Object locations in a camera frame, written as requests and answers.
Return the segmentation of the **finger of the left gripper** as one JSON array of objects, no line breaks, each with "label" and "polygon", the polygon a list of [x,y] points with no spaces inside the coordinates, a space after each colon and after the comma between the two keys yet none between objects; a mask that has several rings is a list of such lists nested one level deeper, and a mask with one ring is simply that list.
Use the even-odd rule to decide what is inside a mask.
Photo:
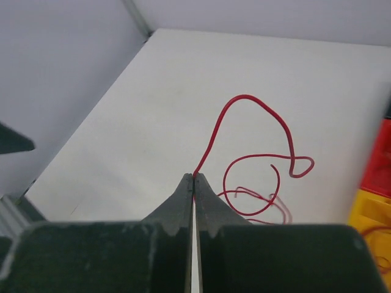
[{"label": "finger of the left gripper", "polygon": [[35,149],[35,143],[28,137],[13,130],[7,125],[0,125],[0,153],[12,154]]}]

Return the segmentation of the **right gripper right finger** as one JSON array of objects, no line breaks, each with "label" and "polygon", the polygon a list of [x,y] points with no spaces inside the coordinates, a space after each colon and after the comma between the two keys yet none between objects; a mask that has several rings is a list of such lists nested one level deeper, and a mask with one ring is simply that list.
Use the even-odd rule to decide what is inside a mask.
[{"label": "right gripper right finger", "polygon": [[255,225],[194,179],[201,292],[386,292],[348,225]]}]

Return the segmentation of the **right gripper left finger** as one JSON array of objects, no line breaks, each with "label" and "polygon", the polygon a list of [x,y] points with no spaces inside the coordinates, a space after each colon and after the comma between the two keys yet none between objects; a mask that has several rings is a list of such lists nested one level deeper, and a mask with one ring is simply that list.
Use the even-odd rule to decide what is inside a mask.
[{"label": "right gripper left finger", "polygon": [[142,220],[41,222],[13,242],[2,292],[189,292],[191,174]]}]

